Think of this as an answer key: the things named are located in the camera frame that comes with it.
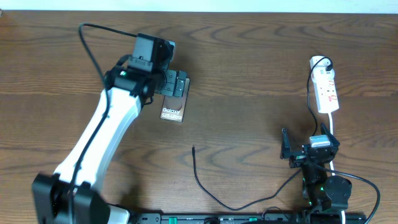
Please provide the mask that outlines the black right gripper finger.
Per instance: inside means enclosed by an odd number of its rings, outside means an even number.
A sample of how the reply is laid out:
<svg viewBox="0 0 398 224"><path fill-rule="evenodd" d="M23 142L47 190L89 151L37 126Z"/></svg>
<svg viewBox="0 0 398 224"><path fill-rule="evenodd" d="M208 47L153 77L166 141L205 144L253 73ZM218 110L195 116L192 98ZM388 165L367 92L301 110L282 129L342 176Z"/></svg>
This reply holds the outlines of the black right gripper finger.
<svg viewBox="0 0 398 224"><path fill-rule="evenodd" d="M287 134L287 128L282 129L282 145L281 145L281 153L290 152L290 143L289 137Z"/></svg>
<svg viewBox="0 0 398 224"><path fill-rule="evenodd" d="M330 130L326 127L324 123L321 123L320 125L321 133L323 135L326 135L331 143L331 145L338 145L338 140L332 135Z"/></svg>

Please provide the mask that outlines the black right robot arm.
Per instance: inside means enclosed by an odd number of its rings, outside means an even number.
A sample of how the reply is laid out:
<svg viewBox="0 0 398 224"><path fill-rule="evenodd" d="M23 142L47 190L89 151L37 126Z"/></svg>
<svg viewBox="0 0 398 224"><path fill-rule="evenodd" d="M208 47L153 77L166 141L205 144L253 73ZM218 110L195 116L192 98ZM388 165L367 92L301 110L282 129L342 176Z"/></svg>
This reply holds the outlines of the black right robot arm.
<svg viewBox="0 0 398 224"><path fill-rule="evenodd" d="M303 197L310 206L303 210L304 223L343 223L341 214L348 208L352 183L338 175L328 175L325 164L331 162L340 142L321 124L321 135L309 137L309 143L293 150L287 133L282 130L280 158L287 159L291 168L300 168L303 174Z"/></svg>

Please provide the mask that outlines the Galaxy S25 Ultra smartphone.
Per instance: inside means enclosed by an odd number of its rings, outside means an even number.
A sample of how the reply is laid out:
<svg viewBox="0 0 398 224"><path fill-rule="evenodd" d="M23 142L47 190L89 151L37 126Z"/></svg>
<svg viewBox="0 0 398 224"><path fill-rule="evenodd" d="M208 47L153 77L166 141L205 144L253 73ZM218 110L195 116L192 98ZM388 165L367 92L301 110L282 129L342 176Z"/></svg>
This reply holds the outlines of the Galaxy S25 Ultra smartphone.
<svg viewBox="0 0 398 224"><path fill-rule="evenodd" d="M187 78L183 90L182 97L165 96L162 109L160 112L160 119L166 121L173 121L182 123L185 111L186 102L188 99L188 92L190 88L190 79Z"/></svg>

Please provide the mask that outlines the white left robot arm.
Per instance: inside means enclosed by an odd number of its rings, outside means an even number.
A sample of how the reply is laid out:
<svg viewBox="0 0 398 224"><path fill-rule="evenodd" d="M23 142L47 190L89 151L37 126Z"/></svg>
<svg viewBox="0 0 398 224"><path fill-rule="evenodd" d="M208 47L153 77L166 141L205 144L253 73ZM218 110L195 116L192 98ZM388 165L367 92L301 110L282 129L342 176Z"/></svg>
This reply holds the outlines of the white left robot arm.
<svg viewBox="0 0 398 224"><path fill-rule="evenodd" d="M100 195L126 130L155 94L181 97L187 74L169 69L173 58L125 55L103 77L104 90L75 147L52 175L32 183L39 223L131 223L133 215Z"/></svg>

